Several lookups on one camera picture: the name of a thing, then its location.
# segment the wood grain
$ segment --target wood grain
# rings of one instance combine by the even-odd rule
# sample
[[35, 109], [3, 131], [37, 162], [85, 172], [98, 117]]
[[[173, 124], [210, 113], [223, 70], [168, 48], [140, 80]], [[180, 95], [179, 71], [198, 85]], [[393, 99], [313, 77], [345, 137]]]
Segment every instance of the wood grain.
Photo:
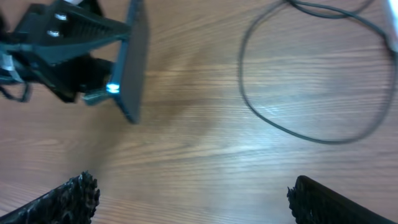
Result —
[[[362, 3], [315, 1], [347, 10]], [[12, 27], [30, 2], [0, 1]], [[152, 37], [138, 125], [112, 101], [67, 105], [38, 85], [28, 104], [0, 99], [0, 215], [90, 170], [102, 193], [95, 223], [294, 223], [286, 193], [298, 175], [398, 222], [396, 103], [375, 134], [345, 146], [293, 138], [244, 106], [239, 43], [271, 2], [147, 0]], [[127, 0], [101, 3], [123, 20]], [[381, 1], [363, 16], [384, 27]], [[96, 55], [114, 60], [116, 49]], [[371, 122], [392, 68], [367, 28], [286, 7], [254, 34], [245, 71], [264, 115], [334, 139]]]

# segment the blue light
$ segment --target blue light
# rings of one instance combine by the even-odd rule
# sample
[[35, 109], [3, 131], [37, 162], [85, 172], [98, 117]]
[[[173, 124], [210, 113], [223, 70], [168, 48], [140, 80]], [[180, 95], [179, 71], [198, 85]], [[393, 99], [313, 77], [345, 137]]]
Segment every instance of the blue light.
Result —
[[109, 93], [119, 93], [120, 86], [118, 84], [107, 84], [106, 91], [108, 91]]

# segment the phone holder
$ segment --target phone holder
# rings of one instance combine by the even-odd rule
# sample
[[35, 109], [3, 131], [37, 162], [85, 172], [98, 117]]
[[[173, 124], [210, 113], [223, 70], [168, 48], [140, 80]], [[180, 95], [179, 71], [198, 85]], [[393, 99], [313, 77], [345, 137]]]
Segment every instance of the phone holder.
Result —
[[[139, 120], [149, 39], [142, 0], [132, 0], [125, 23], [107, 19], [97, 0], [74, 5], [56, 0], [31, 4], [13, 32], [0, 16], [0, 92], [9, 100], [29, 100], [31, 83], [41, 83], [63, 102], [87, 105], [113, 98], [128, 120]], [[115, 63], [90, 52], [121, 41]], [[22, 97], [3, 86], [25, 85]]]

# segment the metal bolt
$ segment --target metal bolt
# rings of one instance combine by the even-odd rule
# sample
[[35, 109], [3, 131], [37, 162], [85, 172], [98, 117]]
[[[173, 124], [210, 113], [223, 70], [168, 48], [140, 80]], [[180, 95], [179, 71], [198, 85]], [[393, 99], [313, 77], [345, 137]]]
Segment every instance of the metal bolt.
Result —
[[47, 31], [47, 34], [52, 36], [52, 37], [59, 37], [60, 36], [59, 31], [54, 31], [54, 30]]
[[62, 20], [62, 21], [65, 21], [65, 20], [68, 19], [67, 15], [66, 15], [66, 14], [62, 14], [62, 13], [57, 13], [57, 14], [55, 15], [55, 18], [57, 18], [57, 19], [59, 19], [59, 20]]

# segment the wooden table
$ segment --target wooden table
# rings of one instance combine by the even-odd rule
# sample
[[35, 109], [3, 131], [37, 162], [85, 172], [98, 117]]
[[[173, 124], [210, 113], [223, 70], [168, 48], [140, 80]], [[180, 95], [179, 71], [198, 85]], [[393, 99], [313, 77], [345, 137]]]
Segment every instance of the wooden table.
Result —
[[[0, 6], [15, 25], [29, 2]], [[375, 134], [344, 146], [294, 138], [245, 107], [239, 43], [271, 2], [147, 0], [152, 37], [138, 125], [113, 101], [63, 104], [39, 85], [28, 104], [1, 98], [0, 215], [89, 170], [101, 189], [95, 223], [294, 223], [286, 193], [298, 175], [398, 222], [396, 103]], [[322, 2], [349, 10], [362, 3]], [[124, 20], [128, 0], [101, 3]], [[362, 15], [384, 27], [381, 1]], [[114, 60], [116, 49], [96, 55]], [[291, 7], [257, 30], [245, 68], [261, 113], [330, 139], [371, 122], [392, 71], [367, 28]]]

